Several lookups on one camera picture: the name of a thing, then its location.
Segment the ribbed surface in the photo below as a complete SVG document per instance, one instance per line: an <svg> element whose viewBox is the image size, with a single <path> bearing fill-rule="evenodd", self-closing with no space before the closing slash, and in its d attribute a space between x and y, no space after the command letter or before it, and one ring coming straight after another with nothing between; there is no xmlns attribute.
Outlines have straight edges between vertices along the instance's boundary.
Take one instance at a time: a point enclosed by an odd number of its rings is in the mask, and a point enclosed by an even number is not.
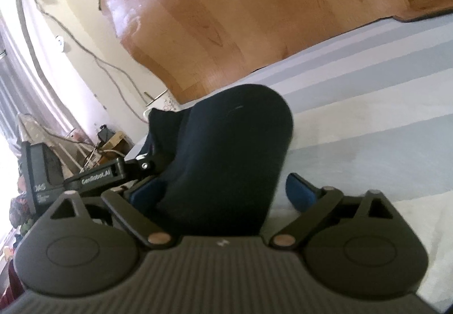
<svg viewBox="0 0 453 314"><path fill-rule="evenodd" d="M29 292L5 313L21 314L433 314L417 297L372 303L319 285L293 253L260 238L187 237L148 254L126 282L102 294L59 300Z"/></svg>

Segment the wood grain mat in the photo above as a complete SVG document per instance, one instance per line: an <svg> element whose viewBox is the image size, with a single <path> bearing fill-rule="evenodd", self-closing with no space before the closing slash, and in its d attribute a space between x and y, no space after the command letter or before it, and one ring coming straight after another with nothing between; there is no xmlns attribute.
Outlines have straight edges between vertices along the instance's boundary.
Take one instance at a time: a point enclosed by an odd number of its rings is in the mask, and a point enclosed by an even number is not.
<svg viewBox="0 0 453 314"><path fill-rule="evenodd" d="M101 8L123 46L183 104L382 17L452 5L428 1L101 0Z"/></svg>

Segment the curtain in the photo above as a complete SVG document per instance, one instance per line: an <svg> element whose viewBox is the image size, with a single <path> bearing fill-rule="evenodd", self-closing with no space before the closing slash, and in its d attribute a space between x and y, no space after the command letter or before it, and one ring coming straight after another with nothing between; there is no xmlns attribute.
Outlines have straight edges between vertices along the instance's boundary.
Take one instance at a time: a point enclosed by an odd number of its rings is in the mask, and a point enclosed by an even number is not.
<svg viewBox="0 0 453 314"><path fill-rule="evenodd" d="M0 52L6 51L0 59L0 131L17 157L20 113L63 136L81 129L46 77L54 51L42 40L36 14L33 0L0 0Z"/></svg>

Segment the bed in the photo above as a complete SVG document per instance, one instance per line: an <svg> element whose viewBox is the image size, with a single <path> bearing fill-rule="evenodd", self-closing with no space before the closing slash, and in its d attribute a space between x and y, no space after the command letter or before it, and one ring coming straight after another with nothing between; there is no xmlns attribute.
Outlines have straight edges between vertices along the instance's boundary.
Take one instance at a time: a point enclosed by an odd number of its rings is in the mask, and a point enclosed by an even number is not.
<svg viewBox="0 0 453 314"><path fill-rule="evenodd" d="M285 195L290 172L349 195L379 189L429 253L420 295L438 310L448 308L453 301L453 15L377 21L232 86L243 83L273 88L294 116L293 141L263 235L298 215Z"/></svg>

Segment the copper screw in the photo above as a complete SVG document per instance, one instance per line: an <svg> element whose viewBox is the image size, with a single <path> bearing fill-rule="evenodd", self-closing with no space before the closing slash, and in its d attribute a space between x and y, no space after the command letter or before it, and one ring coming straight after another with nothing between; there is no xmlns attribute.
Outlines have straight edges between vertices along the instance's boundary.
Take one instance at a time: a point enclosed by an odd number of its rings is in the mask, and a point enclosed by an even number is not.
<svg viewBox="0 0 453 314"><path fill-rule="evenodd" d="M273 238L273 243L281 247L293 246L295 242L296 239L292 235L277 235Z"/></svg>
<svg viewBox="0 0 453 314"><path fill-rule="evenodd" d="M167 233L152 233L148 236L148 241L153 245L164 245L171 241L171 236Z"/></svg>

